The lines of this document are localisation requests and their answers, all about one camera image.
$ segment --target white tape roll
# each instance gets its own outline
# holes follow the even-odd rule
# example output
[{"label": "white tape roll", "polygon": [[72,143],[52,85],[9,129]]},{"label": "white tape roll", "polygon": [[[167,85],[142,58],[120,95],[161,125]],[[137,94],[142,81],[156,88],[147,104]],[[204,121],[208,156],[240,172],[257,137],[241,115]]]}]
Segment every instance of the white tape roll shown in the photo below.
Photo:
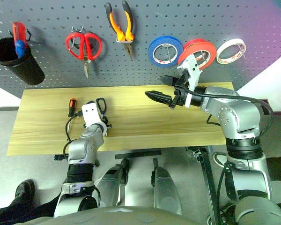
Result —
[{"label": "white tape roll", "polygon": [[[235,55],[231,56],[230,58],[221,59],[220,58],[221,53],[223,51],[225,51],[225,49],[227,49],[233,45],[239,46],[239,48],[240,48],[239,52],[236,53]],[[239,38],[231,39],[229,41],[226,41],[224,44],[222,44],[218,48],[218,50],[216,51],[216,60],[220,64],[232,63],[232,62],[236,61],[237,59],[239,59],[240,57],[242,57],[242,55],[243,55],[243,53],[245,53],[246,49],[247,49],[247,47],[245,46],[245,43],[242,39],[239,39]]]}]

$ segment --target red scissor handle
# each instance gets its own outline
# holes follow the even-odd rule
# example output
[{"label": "red scissor handle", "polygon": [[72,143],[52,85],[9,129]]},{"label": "red scissor handle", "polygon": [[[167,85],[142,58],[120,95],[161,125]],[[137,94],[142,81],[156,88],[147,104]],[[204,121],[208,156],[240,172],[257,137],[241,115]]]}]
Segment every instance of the red scissor handle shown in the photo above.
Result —
[{"label": "red scissor handle", "polygon": [[[100,53],[102,51],[102,41],[98,35],[96,35],[94,33],[90,33],[90,32],[84,34],[84,38],[85,38],[86,50],[88,53],[88,59],[94,60],[95,58],[97,58],[100,55]],[[90,44],[89,44],[89,38],[93,38],[99,43],[99,49],[98,49],[97,53],[93,56],[92,56],[92,51],[91,51]]]},{"label": "red scissor handle", "polygon": [[[69,42],[71,39],[73,38],[80,38],[80,44],[79,44],[79,55],[76,55],[72,49],[70,48],[70,45],[69,45]],[[85,42],[85,38],[84,38],[84,35],[79,33],[79,32],[73,32],[71,34],[69,34],[67,37],[66,37],[66,46],[67,46],[67,49],[69,50],[69,52],[77,59],[79,60],[84,60],[84,54],[83,54],[83,45],[84,45],[84,42]]]}]

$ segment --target red scissors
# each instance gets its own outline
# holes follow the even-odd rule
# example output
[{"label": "red scissors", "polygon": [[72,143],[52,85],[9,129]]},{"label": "red scissors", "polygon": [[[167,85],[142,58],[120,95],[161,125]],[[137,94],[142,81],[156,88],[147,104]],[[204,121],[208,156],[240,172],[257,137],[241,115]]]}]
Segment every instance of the red scissors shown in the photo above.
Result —
[{"label": "red scissors", "polygon": [[[73,41],[73,40],[77,40],[77,39],[80,40],[79,55],[75,54],[72,51],[72,48],[70,47],[70,44],[69,44],[69,42],[71,40]],[[91,51],[92,49],[91,49],[91,45],[90,45],[90,41],[89,41],[90,39],[94,39],[99,44],[99,49],[98,49],[97,53],[95,53],[94,55],[92,55],[92,51]],[[85,34],[82,34],[82,33],[79,33],[79,32],[73,32],[73,33],[71,33],[67,36],[66,46],[67,46],[67,49],[69,50],[69,52],[75,58],[84,61],[83,68],[84,68],[86,78],[88,78],[89,77],[89,63],[90,63],[90,61],[96,59],[102,51],[102,41],[99,38],[99,36],[94,34],[94,33],[91,33],[91,32],[88,32],[88,33],[85,33]]]}]

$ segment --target wooden table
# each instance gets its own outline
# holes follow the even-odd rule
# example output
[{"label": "wooden table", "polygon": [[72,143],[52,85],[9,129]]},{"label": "wooden table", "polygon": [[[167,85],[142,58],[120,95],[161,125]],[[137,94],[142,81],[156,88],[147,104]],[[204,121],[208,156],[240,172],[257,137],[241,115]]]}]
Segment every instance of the wooden table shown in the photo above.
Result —
[{"label": "wooden table", "polygon": [[[231,82],[200,85],[233,88]],[[171,110],[150,100],[144,94],[149,90],[174,95],[174,88],[165,85],[25,90],[7,155],[62,153],[70,98],[77,99],[77,110],[105,98],[112,128],[99,151],[225,144],[220,127],[206,124],[208,114],[199,107]],[[72,120],[72,139],[80,136],[83,124],[83,117]]]}]

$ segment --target white wall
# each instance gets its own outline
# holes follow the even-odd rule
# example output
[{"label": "white wall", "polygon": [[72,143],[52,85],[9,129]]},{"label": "white wall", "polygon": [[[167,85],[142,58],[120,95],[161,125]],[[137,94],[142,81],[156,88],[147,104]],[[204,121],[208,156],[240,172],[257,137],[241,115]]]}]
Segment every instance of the white wall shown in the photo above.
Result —
[{"label": "white wall", "polygon": [[0,88],[0,107],[19,106],[21,99]]},{"label": "white wall", "polygon": [[267,98],[275,112],[281,111],[281,57],[237,92],[243,96]]}]

